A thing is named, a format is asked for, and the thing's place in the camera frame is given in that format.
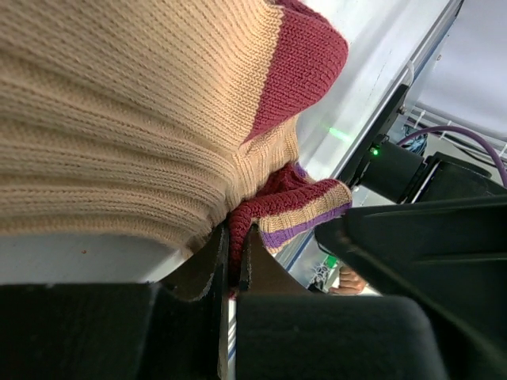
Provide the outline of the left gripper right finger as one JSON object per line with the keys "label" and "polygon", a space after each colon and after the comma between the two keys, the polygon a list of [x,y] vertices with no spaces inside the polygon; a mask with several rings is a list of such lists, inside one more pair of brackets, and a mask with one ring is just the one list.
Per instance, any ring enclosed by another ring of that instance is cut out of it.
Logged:
{"label": "left gripper right finger", "polygon": [[237,297],[237,379],[446,379],[429,319],[397,296],[309,292],[251,228]]}

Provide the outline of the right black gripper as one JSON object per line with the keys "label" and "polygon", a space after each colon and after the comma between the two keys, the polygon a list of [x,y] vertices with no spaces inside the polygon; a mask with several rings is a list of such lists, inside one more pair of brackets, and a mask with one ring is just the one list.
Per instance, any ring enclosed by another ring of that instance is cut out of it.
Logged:
{"label": "right black gripper", "polygon": [[314,235],[379,293],[425,311],[451,378],[505,378],[504,196],[353,208]]}

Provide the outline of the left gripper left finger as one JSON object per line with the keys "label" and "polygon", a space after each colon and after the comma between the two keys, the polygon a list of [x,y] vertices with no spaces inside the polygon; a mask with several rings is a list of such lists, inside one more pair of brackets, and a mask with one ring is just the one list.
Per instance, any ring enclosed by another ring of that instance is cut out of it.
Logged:
{"label": "left gripper left finger", "polygon": [[153,283],[2,286],[2,378],[225,379],[228,243]]}

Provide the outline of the tan maroon purple striped sock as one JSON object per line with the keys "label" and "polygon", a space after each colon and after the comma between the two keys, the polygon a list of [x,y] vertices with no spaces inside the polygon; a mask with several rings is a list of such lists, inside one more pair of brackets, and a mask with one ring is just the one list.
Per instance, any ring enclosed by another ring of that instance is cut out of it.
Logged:
{"label": "tan maroon purple striped sock", "polygon": [[4,1],[1,232],[127,234],[190,256],[226,222],[236,285],[346,211],[300,167],[296,121],[344,37],[298,1]]}

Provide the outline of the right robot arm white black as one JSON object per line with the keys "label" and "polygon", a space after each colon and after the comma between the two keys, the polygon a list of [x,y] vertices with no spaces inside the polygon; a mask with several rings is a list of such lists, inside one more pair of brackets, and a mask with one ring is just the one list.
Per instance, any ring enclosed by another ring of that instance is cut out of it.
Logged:
{"label": "right robot arm white black", "polygon": [[340,173],[389,200],[318,226],[318,245],[382,295],[414,300],[429,317],[452,379],[506,376],[506,189],[478,166],[423,158],[387,129],[401,86]]}

